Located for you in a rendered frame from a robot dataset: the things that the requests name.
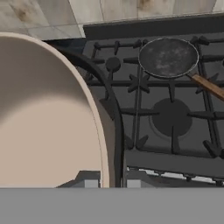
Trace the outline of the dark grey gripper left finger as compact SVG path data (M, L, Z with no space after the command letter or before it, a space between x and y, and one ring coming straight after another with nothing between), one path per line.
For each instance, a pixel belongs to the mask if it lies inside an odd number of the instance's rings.
M59 185L59 188L99 188L100 179L99 171L79 171L75 179Z

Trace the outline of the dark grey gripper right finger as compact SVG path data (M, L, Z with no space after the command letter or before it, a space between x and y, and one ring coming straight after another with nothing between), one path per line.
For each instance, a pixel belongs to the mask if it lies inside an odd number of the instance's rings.
M128 188L158 188L171 187L172 183L166 178L147 174L145 171L128 171L126 173Z

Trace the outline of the black gas hob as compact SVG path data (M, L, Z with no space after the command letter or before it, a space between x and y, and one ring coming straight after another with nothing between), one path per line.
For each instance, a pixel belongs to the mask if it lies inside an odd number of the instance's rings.
M188 76L146 73L138 54L149 41L189 41L193 70L224 89L224 14L87 25L85 38L51 41L78 69L117 129L129 171L224 181L224 101Z

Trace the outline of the beige pot with dark handle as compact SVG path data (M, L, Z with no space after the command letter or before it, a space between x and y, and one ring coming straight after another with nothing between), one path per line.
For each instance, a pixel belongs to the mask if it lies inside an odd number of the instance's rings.
M0 32L0 187L53 188L81 171L119 186L118 123L62 53Z

